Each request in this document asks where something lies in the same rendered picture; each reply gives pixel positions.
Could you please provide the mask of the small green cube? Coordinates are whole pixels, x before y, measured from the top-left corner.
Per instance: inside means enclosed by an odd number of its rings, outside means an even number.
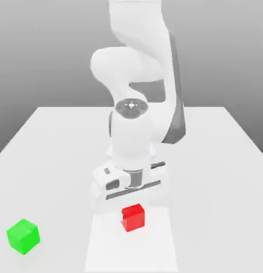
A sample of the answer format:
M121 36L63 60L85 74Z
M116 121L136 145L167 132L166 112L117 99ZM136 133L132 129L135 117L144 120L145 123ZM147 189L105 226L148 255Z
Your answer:
M6 231L9 245L22 255L27 254L40 243L38 226L21 219Z

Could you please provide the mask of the small red cube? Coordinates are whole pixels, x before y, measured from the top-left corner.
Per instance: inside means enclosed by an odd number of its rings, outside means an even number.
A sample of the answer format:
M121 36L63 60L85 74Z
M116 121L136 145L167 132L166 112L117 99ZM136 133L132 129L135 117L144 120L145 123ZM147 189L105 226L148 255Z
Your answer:
M122 221L126 232L145 226L145 210L140 204L135 204L122 209Z

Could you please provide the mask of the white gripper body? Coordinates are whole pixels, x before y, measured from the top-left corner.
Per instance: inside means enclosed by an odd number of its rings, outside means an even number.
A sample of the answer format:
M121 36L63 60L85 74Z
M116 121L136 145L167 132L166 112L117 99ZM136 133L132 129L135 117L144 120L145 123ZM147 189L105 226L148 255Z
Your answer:
M91 199L95 211L117 211L137 203L148 203L168 193L165 162L150 165L146 182L142 180L142 170L123 170L112 161L95 168L93 177Z

